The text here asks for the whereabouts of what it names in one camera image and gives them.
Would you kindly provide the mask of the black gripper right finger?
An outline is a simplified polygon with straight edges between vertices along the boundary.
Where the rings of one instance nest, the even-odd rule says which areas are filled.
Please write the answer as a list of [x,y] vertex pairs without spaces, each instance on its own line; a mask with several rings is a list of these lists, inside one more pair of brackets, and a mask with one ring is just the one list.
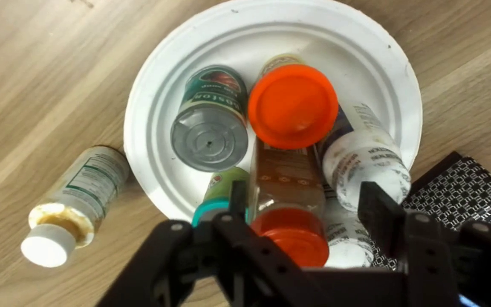
[[385,256],[400,252],[405,213],[376,182],[361,184],[357,217]]

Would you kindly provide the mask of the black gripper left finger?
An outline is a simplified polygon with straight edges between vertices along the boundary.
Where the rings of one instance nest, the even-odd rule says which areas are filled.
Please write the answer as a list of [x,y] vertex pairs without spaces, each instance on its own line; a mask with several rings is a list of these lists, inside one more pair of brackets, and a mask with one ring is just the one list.
[[230,213],[245,220],[247,215],[247,182],[245,181],[233,181],[230,191]]

